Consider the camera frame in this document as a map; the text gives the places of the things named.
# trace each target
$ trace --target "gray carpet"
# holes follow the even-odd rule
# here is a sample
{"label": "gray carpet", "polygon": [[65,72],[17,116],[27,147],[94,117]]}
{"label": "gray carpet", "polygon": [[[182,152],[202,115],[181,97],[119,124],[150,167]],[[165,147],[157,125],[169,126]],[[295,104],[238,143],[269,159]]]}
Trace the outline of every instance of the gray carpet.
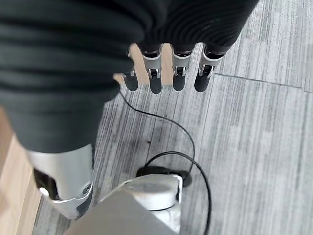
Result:
{"label": "gray carpet", "polygon": [[[262,1],[204,93],[194,91],[200,46],[182,92],[147,86],[123,93],[193,136],[212,187],[211,235],[310,235],[313,230],[313,15],[303,0]],[[176,126],[106,103],[98,133],[93,202],[164,150],[191,154]],[[188,168],[173,156],[157,165]],[[207,197],[199,172],[184,192],[182,233],[202,234]],[[71,221],[42,201],[34,235],[61,235]]]}

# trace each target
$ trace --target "cable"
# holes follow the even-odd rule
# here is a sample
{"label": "cable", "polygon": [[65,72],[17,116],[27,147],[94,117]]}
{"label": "cable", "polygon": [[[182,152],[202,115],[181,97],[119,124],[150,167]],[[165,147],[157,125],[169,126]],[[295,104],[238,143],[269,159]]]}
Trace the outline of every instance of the cable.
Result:
{"label": "cable", "polygon": [[212,214],[212,196],[211,196],[211,189],[210,189],[210,184],[209,184],[209,180],[207,178],[207,175],[205,174],[204,170],[202,169],[202,167],[195,161],[195,143],[194,143],[194,140],[192,139],[191,135],[189,134],[189,132],[183,127],[181,126],[180,124],[178,124],[177,122],[167,118],[167,117],[163,117],[163,116],[160,116],[160,115],[157,115],[157,114],[151,114],[151,113],[148,113],[148,112],[145,112],[145,111],[142,111],[142,110],[139,110],[139,109],[136,109],[134,108],[127,100],[126,98],[124,97],[124,95],[122,94],[122,92],[120,91],[120,94],[124,100],[124,102],[127,104],[128,107],[130,107],[131,109],[133,109],[134,111],[136,112],[139,112],[139,113],[143,113],[143,114],[146,114],[146,115],[150,115],[150,116],[154,116],[154,117],[157,117],[157,118],[161,118],[161,119],[164,119],[164,120],[167,120],[177,126],[179,126],[189,137],[191,143],[192,143],[192,146],[193,146],[193,157],[189,157],[187,154],[184,154],[182,152],[177,152],[177,151],[166,151],[166,152],[162,152],[162,153],[159,153],[157,155],[155,155],[154,157],[152,157],[146,164],[145,166],[143,167],[143,171],[144,172],[144,169],[148,167],[148,165],[153,162],[155,159],[159,158],[159,157],[162,157],[162,156],[166,156],[166,155],[173,155],[173,154],[176,154],[176,155],[180,155],[186,159],[188,159],[189,161],[191,161],[191,167],[190,167],[190,170],[188,172],[188,174],[190,174],[191,170],[192,170],[192,166],[193,165],[196,165],[196,167],[198,168],[198,170],[201,172],[202,176],[203,176],[203,179],[205,181],[205,185],[206,185],[206,189],[207,189],[207,194],[208,194],[208,210],[207,210],[207,219],[206,219],[206,225],[205,225],[205,229],[204,229],[204,232],[203,232],[203,235],[208,235],[209,233],[209,228],[210,228],[210,222],[211,222],[211,214]]}
{"label": "cable", "polygon": [[[145,111],[142,111],[142,110],[139,110],[139,109],[136,109],[135,107],[133,107],[125,98],[125,96],[122,94],[122,92],[120,91],[119,92],[124,100],[124,102],[127,104],[128,107],[130,107],[131,109],[133,109],[134,111],[136,112],[139,112],[139,113],[142,113],[142,114],[146,114],[146,115],[150,115],[150,116],[154,116],[154,117],[157,117],[157,118],[161,118],[161,119],[164,119],[164,120],[167,120],[173,124],[175,124],[176,126],[180,127],[186,134],[187,136],[189,137],[190,141],[191,141],[191,144],[192,144],[192,159],[194,160],[195,159],[195,152],[196,152],[196,148],[195,148],[195,142],[193,140],[193,138],[191,137],[190,133],[186,130],[186,128],[184,128],[182,125],[180,125],[179,123],[167,118],[167,117],[163,117],[163,116],[160,116],[160,115],[157,115],[157,114],[152,114],[152,113],[148,113],[148,112],[145,112]],[[190,174],[191,170],[192,170],[192,167],[193,167],[193,162],[188,170],[188,175]]]}

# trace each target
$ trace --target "black plug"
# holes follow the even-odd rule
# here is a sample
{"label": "black plug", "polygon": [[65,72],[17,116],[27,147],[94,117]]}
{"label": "black plug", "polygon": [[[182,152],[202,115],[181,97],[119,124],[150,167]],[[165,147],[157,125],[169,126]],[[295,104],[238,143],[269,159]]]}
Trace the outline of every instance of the black plug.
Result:
{"label": "black plug", "polygon": [[160,166],[148,166],[148,167],[142,167],[137,171],[136,177],[143,176],[143,175],[150,175],[150,174],[162,174],[162,175],[179,175],[183,178],[183,184],[182,186],[188,187],[192,183],[192,177],[188,173],[188,171],[185,170],[171,170],[165,167]]}

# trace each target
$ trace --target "black sleeve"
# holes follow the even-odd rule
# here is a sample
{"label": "black sleeve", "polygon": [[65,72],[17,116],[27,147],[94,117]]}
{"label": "black sleeve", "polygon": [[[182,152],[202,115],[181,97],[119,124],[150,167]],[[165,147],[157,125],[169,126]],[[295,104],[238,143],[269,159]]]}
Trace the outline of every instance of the black sleeve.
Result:
{"label": "black sleeve", "polygon": [[96,138],[131,43],[227,51],[257,0],[2,0],[0,103],[20,143],[65,152]]}

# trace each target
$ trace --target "floor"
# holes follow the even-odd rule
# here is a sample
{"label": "floor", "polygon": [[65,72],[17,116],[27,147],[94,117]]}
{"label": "floor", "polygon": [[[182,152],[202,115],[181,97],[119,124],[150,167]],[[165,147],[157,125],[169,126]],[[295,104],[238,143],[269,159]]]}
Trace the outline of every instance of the floor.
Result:
{"label": "floor", "polygon": [[[204,93],[193,82],[159,95],[141,85],[122,92],[136,108],[183,125],[212,187],[212,235],[309,235],[313,229],[313,3],[263,0]],[[163,79],[170,78],[164,72]],[[176,126],[130,110],[121,97],[104,106],[95,162],[96,204],[164,150],[191,154]],[[188,167],[178,157],[158,165]],[[182,233],[201,234],[207,197],[199,172],[184,192]],[[41,201],[34,235],[61,235],[73,223]]]}

